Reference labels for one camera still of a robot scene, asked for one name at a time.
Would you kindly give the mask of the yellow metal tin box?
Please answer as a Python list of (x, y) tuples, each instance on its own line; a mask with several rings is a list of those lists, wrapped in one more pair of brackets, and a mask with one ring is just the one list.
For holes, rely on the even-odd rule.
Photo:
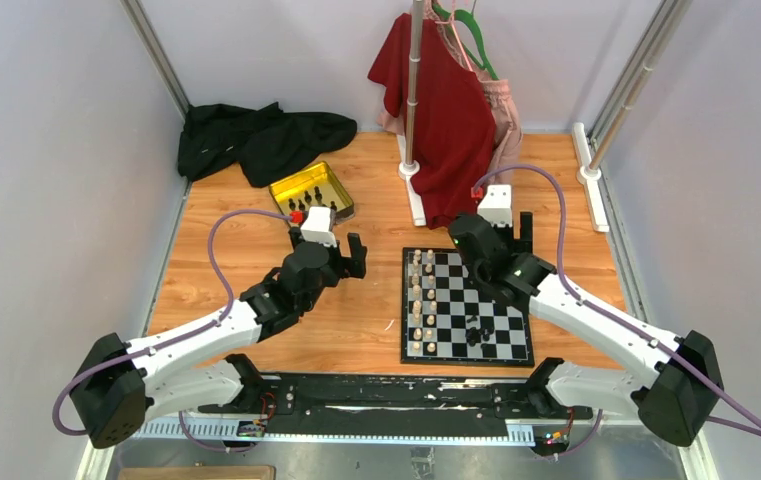
[(355, 202), (326, 161), (313, 163), (303, 170), (268, 186), (275, 205), (284, 214), (307, 212), (310, 207), (328, 207), (335, 223), (355, 215)]

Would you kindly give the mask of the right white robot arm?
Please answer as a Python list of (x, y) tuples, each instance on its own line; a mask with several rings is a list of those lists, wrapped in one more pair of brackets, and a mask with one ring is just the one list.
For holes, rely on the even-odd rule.
[(564, 407), (589, 407), (634, 415), (667, 443), (693, 444), (724, 389), (708, 337), (697, 331), (679, 336), (598, 305), (597, 297), (519, 249), (479, 215), (459, 216), (449, 236), (478, 292), (574, 334), (620, 366), (582, 367), (547, 358), (526, 392), (533, 413), (548, 418)]

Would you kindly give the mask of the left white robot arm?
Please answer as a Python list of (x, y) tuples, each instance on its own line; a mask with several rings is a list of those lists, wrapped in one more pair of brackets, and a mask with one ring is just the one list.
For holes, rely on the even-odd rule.
[(292, 228), (293, 251), (281, 266), (227, 306), (149, 337), (124, 341), (110, 333), (86, 354), (66, 391), (96, 449), (115, 446), (154, 418), (208, 405), (254, 411), (262, 386), (252, 364), (227, 360), (206, 369), (200, 363), (267, 340), (298, 324), (327, 288), (366, 274), (367, 248), (347, 236), (349, 255), (337, 244), (310, 242)]

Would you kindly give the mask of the black white chess board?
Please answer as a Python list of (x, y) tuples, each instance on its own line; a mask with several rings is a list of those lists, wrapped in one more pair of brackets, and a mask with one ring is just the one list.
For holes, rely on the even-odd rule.
[[(438, 354), (407, 358), (403, 339), (404, 252), (408, 249), (432, 250), (435, 255), (438, 293)], [(494, 333), (489, 341), (469, 347), (465, 340), (466, 322), (477, 316), (491, 323)], [(401, 354), (403, 363), (519, 366), (535, 365), (528, 315), (502, 306), (480, 293), (469, 279), (460, 255), (454, 249), (405, 247), (402, 249)]]

